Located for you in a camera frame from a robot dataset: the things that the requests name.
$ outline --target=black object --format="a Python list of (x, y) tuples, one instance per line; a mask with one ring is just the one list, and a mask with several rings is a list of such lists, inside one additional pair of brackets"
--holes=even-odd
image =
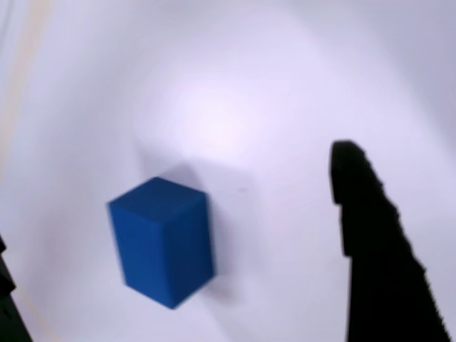
[[(0, 237), (0, 253), (6, 249)], [(16, 285), (0, 255), (0, 342), (32, 342), (11, 292)]]
[(334, 142), (330, 174), (343, 253), (351, 258), (347, 342), (451, 341), (399, 212), (364, 151), (350, 140)]

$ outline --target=block top face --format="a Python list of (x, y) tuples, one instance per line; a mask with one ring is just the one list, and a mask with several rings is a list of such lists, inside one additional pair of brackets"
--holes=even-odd
[(157, 223), (179, 214), (186, 206), (205, 198), (205, 194), (160, 177), (152, 178), (109, 203)]

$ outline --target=blue cube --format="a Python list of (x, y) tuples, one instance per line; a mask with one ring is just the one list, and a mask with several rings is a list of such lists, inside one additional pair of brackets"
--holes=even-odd
[(213, 278), (207, 205), (160, 177), (109, 202), (125, 283), (175, 309)]

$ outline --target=blue block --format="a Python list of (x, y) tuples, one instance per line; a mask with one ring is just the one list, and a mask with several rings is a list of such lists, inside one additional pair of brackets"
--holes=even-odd
[(205, 193), (156, 177), (108, 209), (129, 287), (175, 309), (214, 276)]

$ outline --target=white backdrop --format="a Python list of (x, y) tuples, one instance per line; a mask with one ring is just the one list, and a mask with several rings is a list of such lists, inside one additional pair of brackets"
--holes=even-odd
[[(343, 341), (339, 138), (367, 150), (456, 336), (455, 6), (365, 3), (52, 3), (0, 187), (35, 341)], [(123, 285), (105, 210), (156, 175), (214, 210), (220, 275), (177, 311)]]

